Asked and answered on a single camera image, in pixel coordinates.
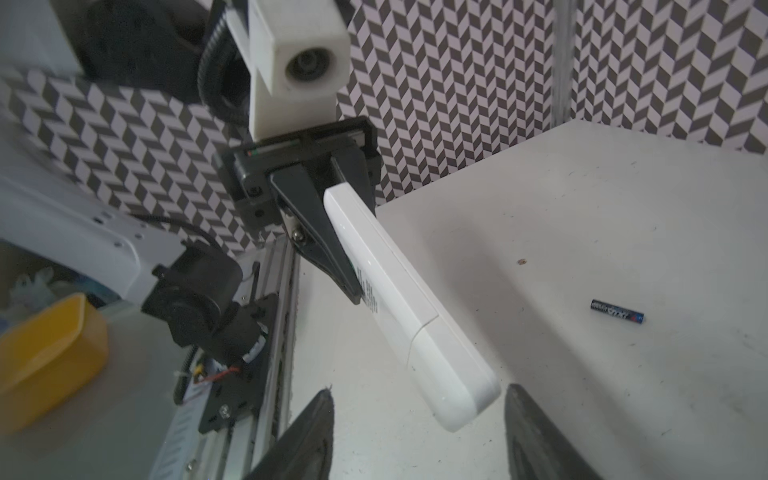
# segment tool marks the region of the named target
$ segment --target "table surface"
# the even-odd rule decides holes
[[[571,121],[377,216],[603,478],[765,478],[766,187],[765,157]],[[332,478],[508,478],[503,399],[450,434],[306,261],[298,301],[291,412],[331,386]]]

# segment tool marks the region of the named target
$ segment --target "yellow plastic bin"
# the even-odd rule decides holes
[[[17,432],[107,362],[107,323],[75,293],[0,336],[0,435]]]

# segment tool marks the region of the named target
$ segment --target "screw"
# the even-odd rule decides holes
[[[290,236],[291,236],[291,238],[293,238],[294,242],[298,243],[298,242],[303,242],[304,241],[304,232],[301,231],[300,228],[297,228],[293,232],[291,232]]]
[[[230,411],[230,406],[226,403],[219,407],[219,415],[221,415],[221,418],[226,420],[232,416],[232,412]]]

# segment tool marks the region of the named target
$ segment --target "geometric patterned wallpaper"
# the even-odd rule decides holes
[[[765,153],[766,0],[581,0],[571,115]]]
[[[379,202],[550,127],[552,0],[356,3],[339,115],[379,129]]]
[[[379,129],[378,204],[549,129],[552,0],[353,4],[352,74],[337,113]],[[189,220],[232,252],[252,247],[210,164],[242,139],[200,105],[11,69],[0,72],[0,107],[105,203]]]

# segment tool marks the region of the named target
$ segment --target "battery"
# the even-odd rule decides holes
[[[630,322],[642,323],[645,320],[644,313],[625,309],[621,306],[611,305],[610,303],[601,302],[600,300],[592,300],[590,308],[597,310],[598,312],[606,313],[610,316],[616,316],[620,319],[629,320]]]

